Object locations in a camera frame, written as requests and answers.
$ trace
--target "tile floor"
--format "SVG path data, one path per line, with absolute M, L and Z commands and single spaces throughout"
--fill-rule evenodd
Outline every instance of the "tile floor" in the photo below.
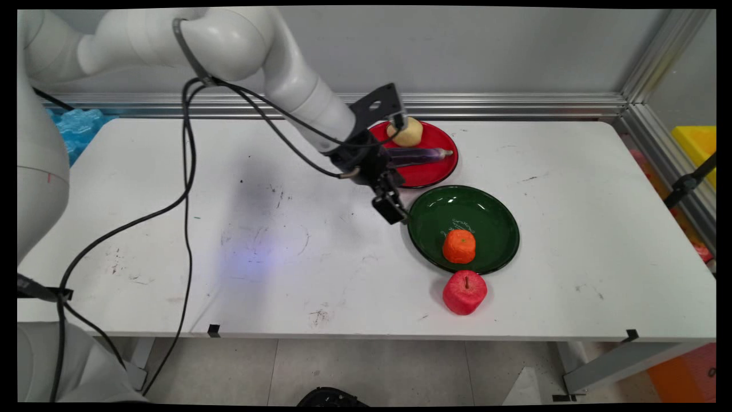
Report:
M 156 370 L 171 341 L 156 339 L 148 370 Z M 148 398 L 286 406 L 317 386 L 333 386 L 370 406 L 500 405 L 524 367 L 535 369 L 543 403 L 564 393 L 556 345 L 547 342 L 180 339 Z M 578 401 L 659 399 L 643 372 Z

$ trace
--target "eggplant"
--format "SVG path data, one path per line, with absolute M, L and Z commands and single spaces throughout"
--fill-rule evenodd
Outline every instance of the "eggplant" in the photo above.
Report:
M 415 164 L 435 163 L 452 155 L 452 150 L 440 149 L 439 147 L 430 149 L 422 149 L 420 147 L 389 147 L 386 151 L 392 158 L 389 165 L 395 168 Z

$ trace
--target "green bowl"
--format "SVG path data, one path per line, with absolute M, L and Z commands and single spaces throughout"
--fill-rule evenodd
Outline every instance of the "green bowl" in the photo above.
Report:
M 511 212 L 490 194 L 461 185 L 440 186 L 414 201 L 407 224 L 409 237 L 422 256 L 451 273 L 469 270 L 480 275 L 495 272 L 518 251 L 518 225 Z M 475 237 L 475 259 L 452 263 L 442 255 L 447 233 L 470 231 Z

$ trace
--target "red apple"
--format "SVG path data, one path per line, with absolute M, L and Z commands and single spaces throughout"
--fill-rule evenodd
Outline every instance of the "red apple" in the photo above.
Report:
M 457 314 L 471 314 L 488 294 L 488 286 L 478 273 L 458 271 L 445 285 L 442 300 Z

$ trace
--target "black object on floor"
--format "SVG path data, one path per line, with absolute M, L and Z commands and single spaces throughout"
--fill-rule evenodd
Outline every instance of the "black object on floor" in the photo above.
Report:
M 316 388 L 305 395 L 297 406 L 335 406 L 344 408 L 368 408 L 358 398 L 336 388 Z

